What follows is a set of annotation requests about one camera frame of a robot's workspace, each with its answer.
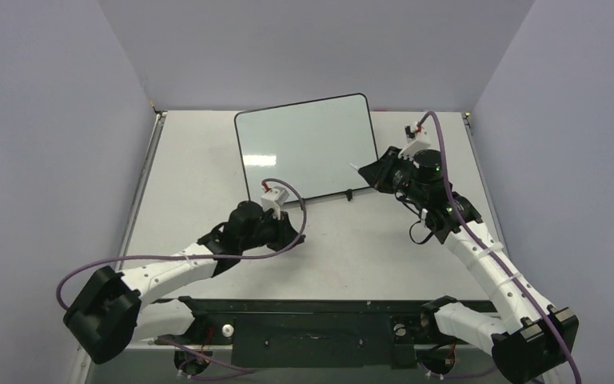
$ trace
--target table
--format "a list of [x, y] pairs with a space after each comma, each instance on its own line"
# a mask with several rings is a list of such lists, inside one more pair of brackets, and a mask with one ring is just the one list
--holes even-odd
[[[169, 111], [147, 164], [139, 211], [126, 254], [174, 254], [247, 199], [234, 131], [236, 111]], [[371, 112], [377, 149], [403, 146], [403, 127], [421, 112]], [[481, 212], [498, 238], [491, 209], [459, 113], [439, 113], [454, 190]], [[431, 119], [425, 124], [438, 149]], [[374, 190], [307, 201], [306, 242], [276, 258], [242, 261], [215, 278], [169, 294], [192, 298], [277, 300], [431, 300], [451, 295], [485, 300], [461, 262], [436, 240], [418, 246], [409, 239], [416, 218], [394, 197]], [[294, 226], [300, 210], [288, 208]], [[427, 230], [416, 226], [416, 238]], [[262, 254], [267, 249], [246, 254]], [[126, 262], [131, 268], [144, 262]]]

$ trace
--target metal screw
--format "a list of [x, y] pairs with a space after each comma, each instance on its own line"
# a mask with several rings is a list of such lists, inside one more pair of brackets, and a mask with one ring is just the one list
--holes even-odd
[[396, 336], [405, 336], [406, 335], [406, 328], [403, 324], [396, 324], [394, 326], [394, 334]]
[[224, 326], [222, 326], [222, 336], [225, 336], [226, 338], [230, 338], [232, 337], [233, 334], [234, 334], [234, 327], [231, 324], [225, 324]]

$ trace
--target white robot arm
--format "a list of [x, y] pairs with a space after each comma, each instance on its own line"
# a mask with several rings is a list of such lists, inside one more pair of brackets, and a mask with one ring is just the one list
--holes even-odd
[[[433, 117], [443, 148], [438, 119]], [[403, 149], [390, 146], [358, 172], [374, 189], [417, 208], [425, 226], [462, 261], [500, 316], [491, 318], [446, 296], [426, 306], [423, 326], [492, 355], [510, 382], [528, 382], [570, 357], [577, 317], [569, 308], [557, 310], [512, 264], [479, 212], [452, 190], [445, 156], [429, 149], [421, 122], [415, 127], [406, 127], [408, 143]]]
[[[177, 300], [156, 301], [192, 282], [217, 276], [243, 258], [269, 258], [303, 243], [305, 218], [298, 233], [281, 209], [288, 195], [284, 188], [268, 187], [261, 196], [262, 206], [239, 203], [227, 222], [172, 255], [173, 261], [96, 270], [67, 309], [64, 323], [97, 364], [114, 358], [131, 340], [184, 333], [195, 319], [191, 311]], [[260, 246], [274, 252], [241, 256]]]

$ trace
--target cable tie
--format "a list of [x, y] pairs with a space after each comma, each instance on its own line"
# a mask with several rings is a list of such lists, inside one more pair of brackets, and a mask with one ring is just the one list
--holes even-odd
[[497, 285], [498, 288], [500, 288], [501, 286], [503, 286], [504, 284], [507, 284], [508, 282], [511, 282], [512, 280], [514, 280], [515, 278], [521, 278], [524, 275], [521, 274], [521, 272], [517, 271], [516, 273], [512, 274], [512, 276], [508, 276], [505, 280], [503, 280], [502, 282], [500, 282], [500, 284]]
[[491, 252], [497, 252], [498, 250], [503, 250], [503, 249], [504, 249], [504, 246], [502, 245], [501, 242], [496, 242], [495, 244], [491, 245], [488, 248], [482, 248], [481, 252], [476, 254], [476, 256], [474, 256], [472, 261], [467, 265], [467, 270], [472, 271], [472, 267], [474, 266], [474, 264], [479, 262], [479, 260], [481, 260], [482, 258], [485, 258], [486, 256], [490, 256]]
[[194, 264], [193, 259], [189, 258], [187, 254], [183, 254], [182, 257], [185, 258], [185, 261], [187, 262], [187, 264], [189, 264], [189, 266], [196, 266], [196, 264]]

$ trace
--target gray wall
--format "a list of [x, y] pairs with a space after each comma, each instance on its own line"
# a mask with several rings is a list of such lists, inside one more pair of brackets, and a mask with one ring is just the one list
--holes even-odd
[[513, 258], [614, 382], [614, 1], [537, 0], [472, 116]]
[[153, 124], [94, 0], [0, 1], [0, 384], [67, 380], [55, 285], [116, 253]]
[[469, 110], [533, 0], [100, 0], [158, 109]]

